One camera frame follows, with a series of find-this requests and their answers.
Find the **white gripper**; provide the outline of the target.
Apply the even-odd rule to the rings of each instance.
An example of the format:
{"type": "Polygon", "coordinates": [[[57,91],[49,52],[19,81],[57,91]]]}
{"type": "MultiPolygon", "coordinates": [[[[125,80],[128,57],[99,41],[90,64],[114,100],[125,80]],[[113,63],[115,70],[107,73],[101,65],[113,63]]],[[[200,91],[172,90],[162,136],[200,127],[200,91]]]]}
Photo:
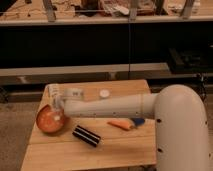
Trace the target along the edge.
{"type": "Polygon", "coordinates": [[[82,100],[84,97],[83,90],[79,88],[67,88],[61,91],[58,84],[49,84],[47,88],[50,106],[54,110],[63,109],[66,100],[82,100]]]}

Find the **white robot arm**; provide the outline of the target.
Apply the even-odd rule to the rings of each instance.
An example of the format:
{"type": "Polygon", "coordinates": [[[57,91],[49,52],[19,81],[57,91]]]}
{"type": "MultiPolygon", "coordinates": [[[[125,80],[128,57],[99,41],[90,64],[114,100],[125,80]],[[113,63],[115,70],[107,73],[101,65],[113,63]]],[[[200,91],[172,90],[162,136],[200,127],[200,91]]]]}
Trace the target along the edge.
{"type": "Polygon", "coordinates": [[[185,85],[158,93],[108,97],[86,102],[79,88],[48,86],[55,109],[68,117],[153,118],[157,171],[210,171],[209,132],[205,105],[185,85]]]}

